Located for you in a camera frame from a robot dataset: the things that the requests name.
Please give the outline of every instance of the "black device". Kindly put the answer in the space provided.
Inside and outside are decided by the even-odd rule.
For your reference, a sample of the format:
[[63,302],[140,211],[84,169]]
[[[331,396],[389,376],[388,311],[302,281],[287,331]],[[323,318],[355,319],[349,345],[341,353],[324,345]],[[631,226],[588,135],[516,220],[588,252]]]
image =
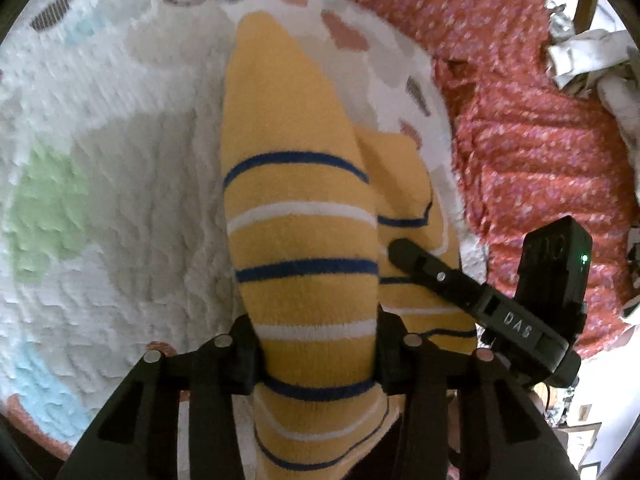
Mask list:
[[[580,358],[572,345],[584,326],[589,235],[569,217],[527,235],[514,300],[410,240],[393,241],[388,255],[415,283],[471,314],[505,359],[483,362],[441,350],[409,334],[399,316],[378,309],[373,378],[387,394],[406,395],[393,480],[444,480],[450,461],[462,480],[577,480],[523,385],[569,385],[575,379]],[[56,479],[177,480],[178,404],[180,392],[189,390],[191,479],[242,480],[231,395],[251,394],[264,370],[262,359],[248,316],[197,351],[171,357],[148,351]],[[460,455],[447,444],[452,389],[460,402]],[[37,480],[28,464],[20,466],[19,450],[1,430],[0,423],[0,447],[15,478]]]
[[451,269],[407,238],[389,260],[414,283],[456,304],[485,328],[482,341],[506,359],[521,384],[570,386],[580,368],[572,349],[584,329],[592,241],[570,216],[527,234],[513,299]]

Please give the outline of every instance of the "red blanket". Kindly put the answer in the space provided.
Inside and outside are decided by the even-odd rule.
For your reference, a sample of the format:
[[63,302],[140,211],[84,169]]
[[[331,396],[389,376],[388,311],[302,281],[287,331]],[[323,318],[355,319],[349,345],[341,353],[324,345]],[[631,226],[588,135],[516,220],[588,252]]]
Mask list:
[[632,295],[625,250],[638,212],[633,174],[614,118],[546,76],[544,0],[353,1],[435,56],[466,217],[490,248],[489,282],[512,294],[524,235],[574,216],[593,237],[578,351],[608,348],[625,329],[618,316]]

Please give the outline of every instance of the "screw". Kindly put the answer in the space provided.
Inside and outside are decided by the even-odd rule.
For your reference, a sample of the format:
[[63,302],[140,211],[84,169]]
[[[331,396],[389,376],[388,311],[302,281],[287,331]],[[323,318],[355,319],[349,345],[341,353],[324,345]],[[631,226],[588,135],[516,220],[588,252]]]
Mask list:
[[159,350],[149,350],[149,352],[147,352],[143,359],[145,360],[145,363],[157,363],[160,358],[162,357],[162,352]]
[[229,334],[220,334],[213,340],[213,344],[218,348],[228,348],[233,341],[234,339]]
[[485,363],[490,363],[494,360],[494,353],[488,348],[479,348],[476,350],[476,357]]
[[402,341],[409,348],[418,348],[422,344],[422,338],[418,334],[407,334]]

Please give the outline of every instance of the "cable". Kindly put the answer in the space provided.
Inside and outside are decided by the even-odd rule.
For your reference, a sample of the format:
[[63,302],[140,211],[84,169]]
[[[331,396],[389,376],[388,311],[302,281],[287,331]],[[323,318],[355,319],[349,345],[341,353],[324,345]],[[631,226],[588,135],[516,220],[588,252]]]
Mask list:
[[546,408],[545,413],[548,412],[549,403],[551,402],[551,386],[545,383],[546,386]]

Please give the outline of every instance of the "blue patch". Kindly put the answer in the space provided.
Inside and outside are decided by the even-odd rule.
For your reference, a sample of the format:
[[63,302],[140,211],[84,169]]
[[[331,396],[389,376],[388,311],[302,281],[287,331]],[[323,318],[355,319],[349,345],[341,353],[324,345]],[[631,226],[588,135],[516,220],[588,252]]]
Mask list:
[[20,345],[14,366],[12,384],[24,410],[51,438],[76,443],[91,422],[78,396],[49,371],[34,343]]
[[101,14],[94,12],[91,16],[80,20],[68,30],[65,44],[67,46],[80,44],[103,30],[104,27],[106,27],[106,20]]

